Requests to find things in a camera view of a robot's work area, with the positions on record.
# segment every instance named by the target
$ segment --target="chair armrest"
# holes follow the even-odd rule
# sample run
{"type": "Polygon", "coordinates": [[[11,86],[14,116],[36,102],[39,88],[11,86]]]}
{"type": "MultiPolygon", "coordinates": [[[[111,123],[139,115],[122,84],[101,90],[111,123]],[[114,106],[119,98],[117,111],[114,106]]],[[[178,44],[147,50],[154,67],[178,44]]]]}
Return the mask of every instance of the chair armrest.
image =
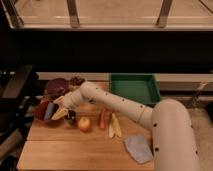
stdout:
{"type": "Polygon", "coordinates": [[[25,65],[17,69],[6,85],[2,99],[12,100],[23,97],[27,85],[31,84],[32,79],[35,80],[35,76],[38,78],[31,65],[25,65]]]}

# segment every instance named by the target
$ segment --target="black dot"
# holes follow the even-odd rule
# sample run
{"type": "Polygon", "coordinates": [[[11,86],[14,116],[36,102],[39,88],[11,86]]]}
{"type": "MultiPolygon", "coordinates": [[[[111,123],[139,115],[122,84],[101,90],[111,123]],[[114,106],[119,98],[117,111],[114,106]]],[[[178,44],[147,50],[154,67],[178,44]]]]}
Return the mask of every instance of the black dot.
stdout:
{"type": "Polygon", "coordinates": [[[155,152],[158,152],[159,151],[159,148],[155,148],[155,152]]]}

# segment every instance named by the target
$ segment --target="floor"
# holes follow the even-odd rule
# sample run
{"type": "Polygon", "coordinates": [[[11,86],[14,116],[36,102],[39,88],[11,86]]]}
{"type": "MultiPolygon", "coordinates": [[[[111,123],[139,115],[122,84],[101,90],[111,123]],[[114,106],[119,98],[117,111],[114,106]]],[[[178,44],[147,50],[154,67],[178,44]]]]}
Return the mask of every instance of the floor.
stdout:
{"type": "MultiPolygon", "coordinates": [[[[213,24],[213,0],[173,0],[169,24],[213,24]]],[[[76,0],[80,24],[155,25],[163,0],[76,0]]],[[[70,25],[66,0],[18,0],[25,24],[70,25]]]]}
{"type": "MultiPolygon", "coordinates": [[[[201,171],[212,171],[213,123],[203,108],[190,108],[188,111],[190,113],[192,124],[195,130],[201,171]]],[[[14,132],[13,135],[7,140],[7,142],[0,146],[0,159],[3,159],[5,154],[11,154],[13,156],[19,157],[23,145],[24,141],[21,138],[19,132],[14,132]]]]}

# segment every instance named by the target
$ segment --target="dark background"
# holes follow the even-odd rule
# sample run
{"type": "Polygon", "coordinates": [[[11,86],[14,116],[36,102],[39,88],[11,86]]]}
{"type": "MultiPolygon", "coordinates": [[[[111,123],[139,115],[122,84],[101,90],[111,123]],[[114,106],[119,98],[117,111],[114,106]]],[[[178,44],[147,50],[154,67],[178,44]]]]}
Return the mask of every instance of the dark background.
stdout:
{"type": "Polygon", "coordinates": [[[210,73],[210,31],[10,30],[0,8],[0,67],[37,71],[210,73]]]}

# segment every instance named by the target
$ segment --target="banana peel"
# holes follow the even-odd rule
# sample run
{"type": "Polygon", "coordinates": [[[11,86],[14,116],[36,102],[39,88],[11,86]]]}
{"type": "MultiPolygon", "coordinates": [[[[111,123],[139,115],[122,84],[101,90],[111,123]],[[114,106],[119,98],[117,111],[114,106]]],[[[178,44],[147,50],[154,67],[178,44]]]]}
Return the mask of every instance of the banana peel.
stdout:
{"type": "Polygon", "coordinates": [[[112,113],[109,122],[109,138],[113,138],[114,136],[121,138],[122,133],[118,118],[116,117],[115,113],[112,113]]]}
{"type": "Polygon", "coordinates": [[[55,113],[54,115],[52,116],[52,120],[58,120],[62,117],[64,117],[65,115],[68,114],[68,109],[62,107],[62,108],[59,108],[55,113]]]}

